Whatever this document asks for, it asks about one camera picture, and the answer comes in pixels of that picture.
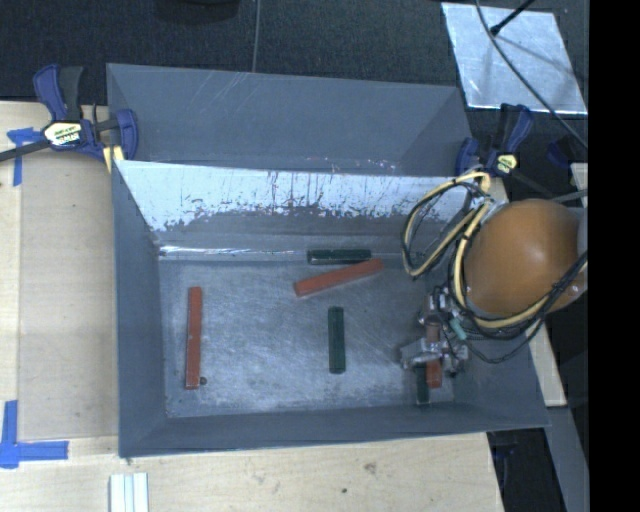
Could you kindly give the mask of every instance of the table surface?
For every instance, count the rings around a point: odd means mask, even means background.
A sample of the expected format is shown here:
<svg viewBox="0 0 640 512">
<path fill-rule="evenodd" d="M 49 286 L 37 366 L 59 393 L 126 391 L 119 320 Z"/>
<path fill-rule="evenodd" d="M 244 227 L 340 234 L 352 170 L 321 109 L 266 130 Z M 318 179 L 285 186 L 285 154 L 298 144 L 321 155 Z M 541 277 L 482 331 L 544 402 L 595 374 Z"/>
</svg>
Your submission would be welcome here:
<svg viewBox="0 0 640 512">
<path fill-rule="evenodd" d="M 38 103 L 0 102 L 0 150 L 12 147 L 7 130 L 48 121 Z M 3 510 L 107 510 L 109 476 L 135 472 L 149 475 L 153 511 L 503 510 L 482 433 L 120 459 L 106 168 L 49 150 L 23 164 L 20 187 L 13 161 L 0 164 L 0 400 L 20 398 L 20 440 L 62 437 L 70 448 L 65 461 L 0 469 Z M 504 197 L 499 182 L 493 192 Z M 103 202 L 87 204 L 87 193 Z M 531 351 L 545 403 L 566 405 L 544 329 Z"/>
</svg>

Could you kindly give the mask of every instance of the orange stick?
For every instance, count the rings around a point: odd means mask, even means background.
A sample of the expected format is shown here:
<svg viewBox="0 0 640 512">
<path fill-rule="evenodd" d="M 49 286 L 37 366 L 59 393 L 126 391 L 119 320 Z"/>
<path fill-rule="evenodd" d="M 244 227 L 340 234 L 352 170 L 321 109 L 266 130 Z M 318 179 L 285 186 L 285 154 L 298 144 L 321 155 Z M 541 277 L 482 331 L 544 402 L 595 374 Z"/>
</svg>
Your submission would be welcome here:
<svg viewBox="0 0 640 512">
<path fill-rule="evenodd" d="M 319 276 L 303 279 L 293 284 L 293 289 L 298 297 L 309 295 L 320 290 L 333 288 L 349 281 L 354 281 L 380 272 L 384 264 L 380 258 L 373 258 L 362 263 L 356 263 L 338 270 L 332 270 Z"/>
</svg>

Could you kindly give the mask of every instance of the blue tape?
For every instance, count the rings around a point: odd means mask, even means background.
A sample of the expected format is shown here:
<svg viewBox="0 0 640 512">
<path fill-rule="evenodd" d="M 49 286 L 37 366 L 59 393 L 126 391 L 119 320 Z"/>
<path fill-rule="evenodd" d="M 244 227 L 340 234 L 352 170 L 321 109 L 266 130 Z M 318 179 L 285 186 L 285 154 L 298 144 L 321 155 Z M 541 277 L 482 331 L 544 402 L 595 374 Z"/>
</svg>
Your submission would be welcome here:
<svg viewBox="0 0 640 512">
<path fill-rule="evenodd" d="M 65 460 L 68 458 L 69 441 L 45 441 L 18 443 L 18 401 L 4 404 L 2 441 L 0 442 L 0 468 L 16 469 L 22 461 Z"/>
<path fill-rule="evenodd" d="M 44 140 L 44 136 L 33 128 L 19 128 L 18 130 L 9 130 L 7 137 L 11 139 L 16 147 L 20 147 L 25 143 L 38 142 Z M 13 186 L 17 187 L 22 183 L 22 157 L 18 156 L 13 164 Z"/>
</svg>

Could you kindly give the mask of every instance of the black carpet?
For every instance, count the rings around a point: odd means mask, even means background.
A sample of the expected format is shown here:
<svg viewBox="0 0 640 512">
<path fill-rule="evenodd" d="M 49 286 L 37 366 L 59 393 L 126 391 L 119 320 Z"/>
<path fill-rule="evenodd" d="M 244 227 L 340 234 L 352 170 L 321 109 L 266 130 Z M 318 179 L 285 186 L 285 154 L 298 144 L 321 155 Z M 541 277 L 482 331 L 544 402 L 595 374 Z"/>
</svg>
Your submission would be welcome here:
<svg viewBox="0 0 640 512">
<path fill-rule="evenodd" d="M 520 1 L 482 4 L 515 8 Z M 530 9 L 554 13 L 588 105 L 588 0 L 538 0 Z M 459 85 L 441 5 L 435 0 L 238 0 L 218 5 L 4 1 L 0 45 L 3 99 L 34 99 L 33 74 L 51 63 L 86 68 L 79 98 L 84 104 L 107 103 L 108 62 Z M 474 136 L 485 140 L 497 128 L 498 113 L 469 110 L 468 119 Z M 588 138 L 585 118 L 568 123 Z M 569 172 L 545 156 L 549 143 L 565 135 L 550 115 L 535 114 L 533 132 L 520 148 L 520 171 L 555 195 L 575 191 Z M 568 147 L 573 160 L 588 160 L 581 147 Z M 514 179 L 507 190 L 512 200 L 541 197 L 539 190 Z M 586 312 L 585 295 L 547 321 L 560 365 L 587 348 Z M 576 407 L 574 415 L 588 455 L 588 402 Z M 506 442 L 505 435 L 511 436 Z M 542 431 L 491 439 L 510 445 L 506 477 L 497 458 L 508 512 L 564 510 Z"/>
</svg>

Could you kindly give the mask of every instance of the brown ball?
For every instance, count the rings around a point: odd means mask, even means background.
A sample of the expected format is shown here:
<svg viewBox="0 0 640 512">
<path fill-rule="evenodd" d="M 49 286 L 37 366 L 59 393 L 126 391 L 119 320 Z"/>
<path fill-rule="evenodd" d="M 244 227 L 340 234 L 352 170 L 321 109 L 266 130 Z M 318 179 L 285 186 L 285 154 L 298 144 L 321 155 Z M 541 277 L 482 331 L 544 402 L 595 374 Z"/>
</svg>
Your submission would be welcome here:
<svg viewBox="0 0 640 512">
<path fill-rule="evenodd" d="M 502 208 L 482 225 L 463 263 L 471 303 L 495 316 L 535 304 L 578 258 L 578 225 L 577 215 L 553 201 L 526 199 Z M 584 289 L 580 274 L 550 311 Z"/>
</svg>

